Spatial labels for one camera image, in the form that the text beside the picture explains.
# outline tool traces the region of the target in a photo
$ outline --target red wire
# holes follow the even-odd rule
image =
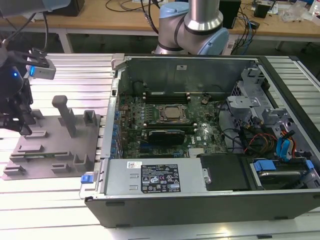
[[[269,137],[272,137],[274,140],[277,140],[275,136],[268,134],[268,133],[258,133],[256,135],[253,136],[253,138],[251,139],[251,141],[249,142],[248,146],[250,146],[252,144],[252,142],[254,141],[254,139],[258,136],[264,136],[267,135]]]

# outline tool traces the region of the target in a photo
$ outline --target wooden workbench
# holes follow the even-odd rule
[[[51,32],[58,33],[62,46],[66,52],[71,52],[69,44],[69,33],[75,34],[115,34],[115,35],[147,35],[155,36],[144,18],[142,12],[114,12],[108,10],[106,0],[85,0],[84,8],[77,17],[48,16],[48,24]],[[113,9],[122,10],[118,5],[119,0],[113,0],[108,6]],[[267,14],[266,18],[253,17],[253,12],[245,8],[245,4],[251,0],[243,0],[242,8],[250,20],[260,23],[256,32],[256,39],[275,41],[301,41],[320,42],[320,27],[311,21],[284,23],[278,15]],[[128,8],[137,8],[139,3],[126,3]],[[159,10],[151,6],[151,14],[156,27],[159,26]],[[21,26],[26,19],[23,17],[10,18],[16,26]],[[0,29],[9,30],[8,23],[0,20]],[[44,23],[41,20],[30,23],[26,28],[29,32],[44,32]],[[244,32],[244,25],[237,20],[233,29],[229,29],[231,35],[241,35]]]

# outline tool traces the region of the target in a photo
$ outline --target electronic device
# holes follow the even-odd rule
[[[281,220],[320,206],[320,132],[267,58],[114,54],[111,65],[100,168],[80,192],[101,225]]]
[[[259,1],[256,3],[256,7],[253,15],[256,18],[264,19],[267,16],[269,9],[271,8],[271,3],[267,1]]]
[[[234,28],[240,5],[241,0],[220,0],[219,11],[223,15],[224,28]]]
[[[68,6],[53,10],[52,12],[49,11],[48,14],[76,17],[79,15],[84,5],[85,0],[71,0]]]

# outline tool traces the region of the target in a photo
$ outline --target white sticker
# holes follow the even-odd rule
[[[140,169],[142,165],[142,161],[128,161],[126,168],[127,169]]]
[[[187,70],[187,65],[177,65],[176,69],[177,70]]]

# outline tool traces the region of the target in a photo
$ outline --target motherboard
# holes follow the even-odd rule
[[[216,123],[220,103],[199,94],[164,101],[121,95],[122,158],[195,158],[227,152]]]

